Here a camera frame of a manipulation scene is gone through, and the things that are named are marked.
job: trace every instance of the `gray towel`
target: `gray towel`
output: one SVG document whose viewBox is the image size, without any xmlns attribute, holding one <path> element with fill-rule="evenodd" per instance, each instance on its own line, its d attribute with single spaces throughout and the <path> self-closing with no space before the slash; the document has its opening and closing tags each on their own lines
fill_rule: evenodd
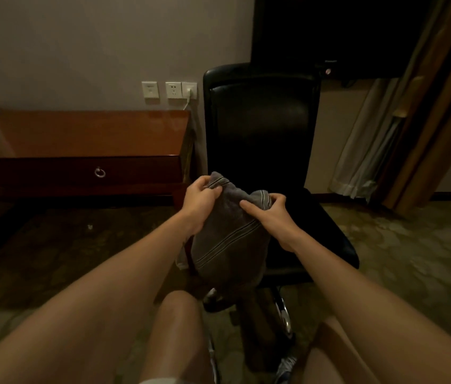
<svg viewBox="0 0 451 384">
<path fill-rule="evenodd" d="M 192 244 L 192 260 L 199 275 L 224 297 L 235 298 L 254 288 L 266 269 L 270 234 L 261 223 L 243 211 L 240 200 L 268 210 L 266 190 L 247 194 L 227 178 L 213 172 L 208 187 L 222 186 L 213 211 Z"/>
</svg>

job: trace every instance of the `hand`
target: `hand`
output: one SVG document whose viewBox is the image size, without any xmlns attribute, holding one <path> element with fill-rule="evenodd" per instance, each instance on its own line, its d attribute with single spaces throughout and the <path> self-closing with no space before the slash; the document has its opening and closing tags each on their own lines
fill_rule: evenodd
<svg viewBox="0 0 451 384">
<path fill-rule="evenodd" d="M 273 205 L 268 210 L 261 210 L 245 200 L 240 201 L 240 207 L 252 217 L 257 218 L 268 233 L 279 241 L 282 249 L 295 252 L 292 244 L 303 231 L 294 223 L 286 210 L 286 196 L 272 193 L 270 198 Z"/>
<path fill-rule="evenodd" d="M 215 200 L 222 193 L 222 186 L 214 189 L 204 188 L 209 182 L 209 175 L 199 177 L 186 189 L 183 208 L 180 213 L 186 215 L 191 223 L 190 234 L 197 234 L 202 230 L 204 221 L 208 218 Z"/>
</svg>

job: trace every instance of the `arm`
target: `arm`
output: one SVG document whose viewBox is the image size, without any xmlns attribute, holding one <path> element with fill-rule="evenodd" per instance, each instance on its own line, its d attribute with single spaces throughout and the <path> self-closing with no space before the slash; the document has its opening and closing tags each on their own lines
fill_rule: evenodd
<svg viewBox="0 0 451 384">
<path fill-rule="evenodd" d="M 180 212 L 50 299 L 0 343 L 0 382 L 104 382 L 138 333 L 172 262 L 222 188 L 188 187 Z"/>
<path fill-rule="evenodd" d="M 272 194 L 262 211 L 241 201 L 288 251 L 296 253 L 358 353 L 381 382 L 451 382 L 451 337 L 389 290 L 371 282 L 302 231 Z"/>
</svg>

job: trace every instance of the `forearm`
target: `forearm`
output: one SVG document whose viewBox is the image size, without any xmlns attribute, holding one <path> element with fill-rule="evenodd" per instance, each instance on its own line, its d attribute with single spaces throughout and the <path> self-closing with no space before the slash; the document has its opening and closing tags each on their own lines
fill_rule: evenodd
<svg viewBox="0 0 451 384">
<path fill-rule="evenodd" d="M 382 382 L 451 382 L 451 337 L 308 236 L 293 248 Z"/>
<path fill-rule="evenodd" d="M 178 213 L 49 300 L 0 344 L 0 382 L 110 378 L 190 225 Z"/>
</svg>

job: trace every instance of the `desk top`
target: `desk top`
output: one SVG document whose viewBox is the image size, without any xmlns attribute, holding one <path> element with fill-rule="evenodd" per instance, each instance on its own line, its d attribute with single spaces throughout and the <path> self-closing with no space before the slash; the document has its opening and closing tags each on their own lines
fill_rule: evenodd
<svg viewBox="0 0 451 384">
<path fill-rule="evenodd" d="M 189 112 L 0 112 L 0 158 L 179 155 Z"/>
</svg>

